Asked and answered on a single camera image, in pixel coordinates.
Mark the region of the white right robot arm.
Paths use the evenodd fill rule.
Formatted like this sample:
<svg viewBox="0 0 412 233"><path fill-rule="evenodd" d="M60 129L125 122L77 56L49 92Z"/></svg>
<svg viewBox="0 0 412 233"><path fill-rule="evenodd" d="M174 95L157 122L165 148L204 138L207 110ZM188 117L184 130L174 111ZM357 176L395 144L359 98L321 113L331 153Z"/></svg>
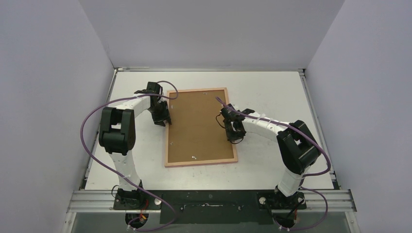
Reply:
<svg viewBox="0 0 412 233"><path fill-rule="evenodd" d="M271 118L251 109L234 111L233 106L220 110L227 140L236 144L247 133L255 133L277 142L285 171L274 194L266 199L266 204L274 209L289 209L304 204L300 195L304 176L320 156L315 139L306 124L296 122L274 122Z"/></svg>

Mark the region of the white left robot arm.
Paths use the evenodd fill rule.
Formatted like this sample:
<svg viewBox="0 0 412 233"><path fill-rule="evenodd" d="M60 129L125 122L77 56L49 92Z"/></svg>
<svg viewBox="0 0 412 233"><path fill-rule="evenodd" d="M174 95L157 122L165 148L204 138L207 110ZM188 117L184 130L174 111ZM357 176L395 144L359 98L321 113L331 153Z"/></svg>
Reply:
<svg viewBox="0 0 412 233"><path fill-rule="evenodd" d="M132 99L102 110L99 144L109 154L119 173L115 210L141 209L148 203L149 194L142 191L142 181L132 154L136 143L135 118L148 111L155 125L165 127L171 124L168 104L162 96L161 82L148 82L147 87L135 92Z"/></svg>

